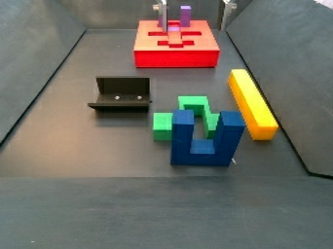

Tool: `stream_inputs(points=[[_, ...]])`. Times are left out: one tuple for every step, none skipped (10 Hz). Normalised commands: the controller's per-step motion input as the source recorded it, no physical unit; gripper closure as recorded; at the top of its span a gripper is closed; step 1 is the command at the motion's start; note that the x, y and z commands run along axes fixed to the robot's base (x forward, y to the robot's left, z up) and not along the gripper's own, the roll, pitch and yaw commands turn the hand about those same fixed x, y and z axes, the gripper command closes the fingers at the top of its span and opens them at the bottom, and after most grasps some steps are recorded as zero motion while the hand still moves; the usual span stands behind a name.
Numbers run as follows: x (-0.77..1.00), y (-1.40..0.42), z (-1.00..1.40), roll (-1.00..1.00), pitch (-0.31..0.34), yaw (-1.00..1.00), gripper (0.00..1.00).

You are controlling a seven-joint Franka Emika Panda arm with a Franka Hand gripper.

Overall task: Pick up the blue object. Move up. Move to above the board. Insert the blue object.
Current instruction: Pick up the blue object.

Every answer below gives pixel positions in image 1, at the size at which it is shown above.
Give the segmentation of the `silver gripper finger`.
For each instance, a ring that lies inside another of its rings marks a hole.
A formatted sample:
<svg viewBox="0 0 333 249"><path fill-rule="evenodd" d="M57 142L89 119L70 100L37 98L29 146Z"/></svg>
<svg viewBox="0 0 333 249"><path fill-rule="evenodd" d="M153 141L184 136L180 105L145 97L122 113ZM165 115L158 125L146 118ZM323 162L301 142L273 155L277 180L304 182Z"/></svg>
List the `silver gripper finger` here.
<svg viewBox="0 0 333 249"><path fill-rule="evenodd" d="M221 29L225 29L228 17L237 10L237 3L235 0L223 0L223 19L221 19Z"/></svg>
<svg viewBox="0 0 333 249"><path fill-rule="evenodd" d="M153 9L160 13L160 27L168 32L168 0L157 0Z"/></svg>

